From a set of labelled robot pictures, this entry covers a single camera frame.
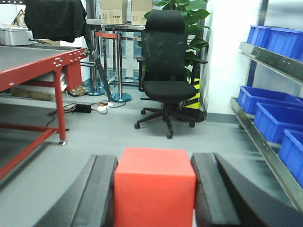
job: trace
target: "gray floor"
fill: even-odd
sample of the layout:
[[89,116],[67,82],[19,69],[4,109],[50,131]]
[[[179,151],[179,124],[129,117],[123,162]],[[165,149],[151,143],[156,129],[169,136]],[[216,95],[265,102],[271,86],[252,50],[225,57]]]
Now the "gray floor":
[[[111,154],[120,158],[126,147],[184,149],[189,158],[194,152],[219,153],[252,182],[289,203],[248,135],[239,130],[238,125],[206,120],[190,128],[186,122],[172,120],[174,136],[169,140],[166,138],[167,126],[160,119],[142,123],[140,129],[134,129],[134,123],[141,118],[141,108],[158,107],[159,103],[141,100],[143,93],[133,87],[124,88],[124,92],[131,94],[133,99],[122,107],[110,108],[106,115],[67,113],[69,144],[58,146],[58,135],[52,135],[22,168],[2,182],[1,227],[32,226],[70,186],[91,154]],[[66,104],[68,101],[94,103],[105,100],[106,96],[69,97],[67,100],[64,95],[63,98]],[[54,102],[0,97],[0,119],[46,125],[51,120],[46,113],[54,107]],[[37,135],[36,132],[0,129],[0,164],[8,153],[13,156]]]

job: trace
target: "table caster wheel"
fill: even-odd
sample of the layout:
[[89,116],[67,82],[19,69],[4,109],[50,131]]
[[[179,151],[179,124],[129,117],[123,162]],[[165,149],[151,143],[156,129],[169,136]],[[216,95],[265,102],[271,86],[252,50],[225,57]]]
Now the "table caster wheel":
[[60,146],[66,146],[68,144],[68,141],[67,140],[61,140],[59,141],[58,143]]

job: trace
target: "chair base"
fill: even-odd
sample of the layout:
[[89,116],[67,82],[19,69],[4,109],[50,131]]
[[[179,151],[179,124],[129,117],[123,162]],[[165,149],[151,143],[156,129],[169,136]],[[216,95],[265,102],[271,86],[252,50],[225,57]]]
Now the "chair base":
[[181,114],[179,112],[179,109],[177,108],[176,104],[162,104],[161,105],[161,109],[157,109],[157,108],[143,108],[143,110],[141,110],[141,114],[146,114],[146,111],[151,111],[154,112],[153,114],[146,116],[140,120],[138,120],[135,124],[134,124],[134,128],[135,129],[139,129],[140,128],[140,123],[142,122],[146,122],[149,121],[151,119],[155,119],[157,117],[162,117],[162,119],[166,122],[168,128],[169,128],[169,133],[166,135],[166,137],[168,139],[172,138],[172,134],[173,134],[173,130],[172,130],[172,125],[170,123],[170,119],[169,116],[173,116],[178,118],[181,121],[186,121],[189,122],[189,126],[191,128],[194,128],[195,126],[195,119],[189,116],[185,116],[183,114]]

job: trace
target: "red table frame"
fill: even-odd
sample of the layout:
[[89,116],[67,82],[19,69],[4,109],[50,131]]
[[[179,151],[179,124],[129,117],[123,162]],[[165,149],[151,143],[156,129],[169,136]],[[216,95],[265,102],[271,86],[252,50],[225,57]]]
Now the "red table frame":
[[[66,128],[60,80],[61,71],[64,67],[67,90],[74,89],[82,83],[80,60],[86,57],[85,49],[78,48],[19,65],[11,69],[0,71],[0,91],[6,90],[21,83],[54,87],[58,117],[58,128],[0,123],[0,128],[42,132],[37,139],[35,139],[23,151],[10,160],[5,166],[0,168],[0,180],[3,179],[18,164],[20,164],[26,157],[28,157],[53,133],[58,133],[60,135],[61,144],[65,143]],[[29,81],[50,71],[53,72],[53,82]]]

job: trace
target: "black office chair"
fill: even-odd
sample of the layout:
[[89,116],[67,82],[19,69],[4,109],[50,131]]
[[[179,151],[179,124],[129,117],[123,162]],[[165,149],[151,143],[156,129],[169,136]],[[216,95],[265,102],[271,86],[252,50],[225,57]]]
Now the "black office chair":
[[142,31],[143,56],[137,58],[139,90],[144,91],[151,100],[164,104],[161,105],[161,109],[143,108],[141,114],[145,114],[146,111],[154,113],[138,120],[134,125],[135,129],[140,128],[142,122],[162,116],[169,128],[167,138],[171,139],[173,130],[170,115],[189,122],[192,128],[195,126],[195,119],[181,114],[178,108],[180,102],[197,93],[195,87],[187,82],[184,67],[187,37],[184,19],[179,11],[155,9],[151,11]]

